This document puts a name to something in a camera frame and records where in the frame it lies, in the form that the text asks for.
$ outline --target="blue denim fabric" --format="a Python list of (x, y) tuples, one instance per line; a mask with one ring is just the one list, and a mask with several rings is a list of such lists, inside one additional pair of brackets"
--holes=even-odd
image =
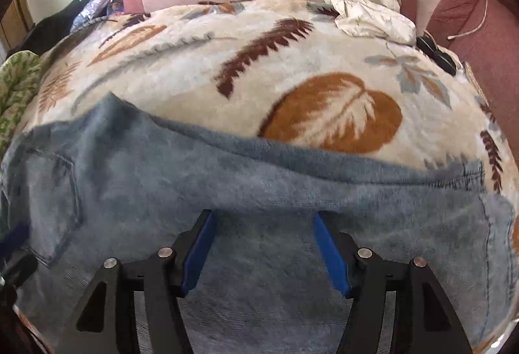
[(19, 137), (2, 192), (0, 231), (29, 221), (42, 263), (19, 305), (52, 346), (106, 258), (148, 257), (203, 209), (218, 212), (219, 227), (198, 287), (180, 302), (196, 353), (335, 352), (350, 304), (313, 240), (322, 209), (388, 260), (425, 257), (473, 345), (505, 319), (517, 279), (513, 209), (484, 192), (478, 161), (415, 171), (165, 121), (113, 95)]

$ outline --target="jeans pocket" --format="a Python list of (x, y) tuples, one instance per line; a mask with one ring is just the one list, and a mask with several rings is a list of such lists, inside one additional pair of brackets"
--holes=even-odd
[(81, 222), (73, 170), (74, 164), (58, 155), (32, 152), (9, 189), (9, 218), (29, 224), (30, 250), (46, 266)]

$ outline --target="orange leaf print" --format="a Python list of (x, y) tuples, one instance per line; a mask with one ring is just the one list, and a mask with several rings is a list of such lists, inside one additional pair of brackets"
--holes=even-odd
[(422, 75), (421, 81), (429, 93), (436, 99), (442, 101), (449, 108), (451, 107), (451, 99), (449, 97), (447, 88), (439, 80), (432, 79), (428, 76)]
[(218, 6), (221, 13), (234, 13), (236, 10), (231, 3), (223, 3)]
[(519, 217), (515, 219), (512, 239), (514, 241), (515, 252), (519, 253)]
[(68, 89), (68, 82), (72, 73), (76, 70), (80, 63), (74, 63), (67, 66), (64, 72), (61, 72), (52, 79), (40, 93), (40, 102), (38, 104), (38, 112), (49, 111), (56, 106), (56, 103), (65, 98), (72, 91)]
[(272, 109), (260, 137), (303, 147), (364, 154), (391, 142), (402, 123), (398, 104), (349, 73), (303, 82)]
[(404, 69), (406, 75), (407, 75), (407, 78), (409, 79), (409, 81), (414, 84), (416, 83), (416, 79), (415, 79), (415, 76), (408, 70), (408, 69)]
[(397, 65), (398, 61), (394, 58), (381, 58), (378, 60), (380, 63), (386, 63), (388, 65)]
[(140, 28), (136, 28), (131, 31), (129, 34), (125, 35), (120, 40), (114, 42), (105, 48), (102, 52), (100, 52), (89, 65), (94, 65), (95, 63), (99, 63), (102, 60), (105, 60), (109, 57), (117, 55), (123, 51), (129, 50), (142, 42), (147, 41), (148, 39), (154, 37), (155, 35), (162, 32), (167, 27), (165, 25), (154, 26), (147, 25), (141, 26)]

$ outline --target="brown feather print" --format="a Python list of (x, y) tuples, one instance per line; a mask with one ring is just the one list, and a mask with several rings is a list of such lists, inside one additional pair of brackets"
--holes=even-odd
[(101, 47), (106, 44), (108, 41), (110, 41), (111, 39), (113, 39), (113, 37), (117, 34), (119, 34), (120, 32), (123, 32), (125, 29), (128, 29), (129, 27), (131, 26), (135, 26), (137, 24), (139, 24), (140, 22), (144, 22), (146, 21), (147, 19), (151, 18), (151, 15), (149, 13), (137, 13), (137, 14), (134, 14), (134, 15), (130, 15), (128, 17), (128, 19), (126, 20), (125, 23), (123, 23), (123, 27), (121, 29), (118, 29), (117, 31), (115, 31), (112, 35), (110, 35), (108, 38), (106, 38), (99, 46), (99, 49), (101, 49)]
[(72, 77), (72, 73), (76, 70), (80, 63), (74, 63), (67, 66), (64, 72), (60, 73), (51, 80), (40, 94), (40, 103), (38, 104), (38, 112), (49, 111), (56, 106), (56, 103), (65, 98), (72, 91), (68, 89), (68, 82)]
[(479, 104), (479, 108), (481, 108), (481, 111), (483, 111), (485, 113), (485, 115), (488, 117), (488, 119), (495, 123), (497, 120), (496, 120), (496, 116), (494, 115), (494, 113), (492, 113), (492, 110), (490, 109), (490, 107), (485, 104), (485, 103), (482, 103), (482, 104)]
[(317, 13), (319, 13), (320, 15), (332, 16), (334, 18), (336, 18), (337, 16), (340, 15), (340, 13), (337, 10), (335, 10), (334, 8), (327, 8), (327, 7), (319, 7), (317, 9)]
[(239, 77), (247, 66), (250, 66), (261, 55), (267, 56), (269, 48), (277, 52), (279, 45), (288, 47), (290, 41), (297, 41), (298, 36), (305, 39), (311, 31), (313, 31), (313, 25), (304, 20), (283, 19), (277, 21), (273, 29), (251, 41), (231, 60), (222, 65), (220, 74), (216, 76), (218, 92), (229, 99), (234, 91), (234, 79)]
[(503, 190), (503, 186), (501, 184), (501, 173), (503, 169), (501, 164), (501, 157), (499, 156), (499, 148), (497, 147), (494, 139), (488, 132), (488, 130), (482, 131), (479, 136), (483, 140), (483, 144), (485, 145), (485, 149), (487, 154), (489, 155), (489, 163), (492, 167), (492, 181), (494, 182), (494, 192), (497, 194), (501, 194), (501, 190)]

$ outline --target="leaf pattern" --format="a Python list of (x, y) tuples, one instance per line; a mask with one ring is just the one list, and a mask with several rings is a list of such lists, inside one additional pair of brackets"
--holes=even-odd
[(276, 104), (259, 136), (299, 146), (367, 153), (390, 142), (402, 122), (397, 103), (349, 73), (303, 82)]
[(167, 27), (165, 25), (155, 26), (155, 25), (146, 25), (141, 26), (140, 28), (136, 28), (127, 35), (125, 35), (120, 40), (114, 42), (110, 46), (106, 47), (105, 50), (100, 52), (89, 64), (95, 65), (95, 63), (99, 63), (102, 60), (113, 57), (123, 51), (129, 50), (142, 42), (147, 41), (150, 38), (153, 38), (155, 35), (162, 32)]
[(385, 55), (372, 55), (366, 57), (364, 61), (369, 65), (400, 66), (402, 70), (396, 78), (400, 82), (400, 91), (402, 93), (418, 94), (423, 85), (430, 95), (452, 109), (451, 98), (446, 86), (435, 77), (437, 75), (432, 70), (425, 70), (416, 65), (420, 61), (419, 57), (402, 55), (393, 58)]
[(215, 37), (212, 32), (207, 32), (203, 36), (189, 36), (182, 37), (176, 42), (161, 42), (153, 47), (140, 50), (136, 53), (131, 53), (124, 57), (117, 63), (116, 66), (109, 68), (107, 71), (103, 71), (103, 74), (94, 80), (86, 89), (84, 89), (76, 98), (72, 104), (71, 114), (75, 115), (79, 105), (85, 98), (94, 91), (98, 86), (112, 80), (120, 75), (128, 73), (130, 71), (141, 71), (145, 72), (152, 66), (157, 60), (160, 60), (167, 55), (172, 55), (176, 52), (187, 49), (198, 49), (208, 44), (213, 40), (234, 40), (232, 37)]
[(110, 35), (107, 39), (105, 39), (101, 43), (99, 48), (101, 49), (101, 47), (104, 44), (106, 44), (108, 41), (110, 41), (113, 37), (115, 37), (115, 35), (123, 32), (125, 29), (128, 29), (129, 27), (132, 27), (141, 22), (144, 22), (145, 20), (148, 20), (149, 18), (151, 18), (151, 15), (149, 13), (137, 13), (135, 15), (131, 15), (130, 18), (125, 23), (123, 23), (123, 27), (121, 29), (117, 30), (116, 32), (114, 32), (112, 35)]
[(499, 127), (499, 125), (497, 124), (497, 118), (494, 115), (494, 113), (492, 112), (492, 109), (490, 108), (486, 99), (482, 98), (480, 95), (476, 95), (475, 98), (476, 98), (476, 103), (479, 105), (479, 108), (481, 109), (481, 111), (483, 111), (485, 116), (489, 119), (489, 130), (498, 134), (499, 138), (501, 139), (501, 142), (505, 142), (505, 140), (507, 138), (504, 135), (501, 128)]
[(306, 9), (310, 13), (315, 13), (316, 15), (329, 16), (334, 19), (340, 14), (337, 10), (335, 10), (335, 8), (331, 4), (326, 3), (306, 2)]
[(494, 192), (497, 194), (501, 194), (501, 190), (503, 190), (503, 186), (501, 184), (501, 173), (503, 172), (503, 168), (501, 167), (500, 162), (502, 161), (499, 156), (499, 148), (497, 147), (494, 139), (490, 135), (488, 130), (484, 130), (479, 135), (485, 145), (485, 150), (489, 155), (490, 166), (492, 167), (492, 181), (494, 182)]
[(299, 19), (283, 19), (276, 26), (241, 49), (232, 59), (222, 65), (220, 74), (216, 76), (216, 87), (224, 97), (230, 98), (234, 91), (234, 79), (240, 76), (261, 55), (267, 56), (268, 50), (279, 51), (278, 46), (288, 47), (290, 41), (297, 37), (305, 39), (313, 31), (310, 22)]
[(206, 3), (207, 7), (198, 7), (184, 15), (181, 19), (193, 20), (209, 14), (237, 15), (245, 9), (245, 6), (243, 6), (243, 4), (240, 2), (221, 4), (213, 2), (200, 2), (199, 4), (202, 3)]
[(40, 57), (30, 51), (13, 54), (0, 66), (0, 160), (42, 77)]
[(72, 91), (68, 89), (68, 82), (72, 77), (72, 73), (76, 70), (80, 62), (74, 63), (71, 66), (66, 66), (66, 69), (52, 79), (43, 89), (40, 94), (40, 102), (38, 104), (38, 112), (49, 111), (56, 106), (56, 103), (65, 98)]
[(427, 168), (428, 170), (436, 170), (438, 168), (444, 168), (453, 162), (467, 163), (467, 162), (469, 162), (469, 159), (466, 157), (466, 155), (463, 152), (459, 156), (453, 156), (453, 155), (447, 153), (445, 155), (445, 160), (424, 159), (425, 168)]

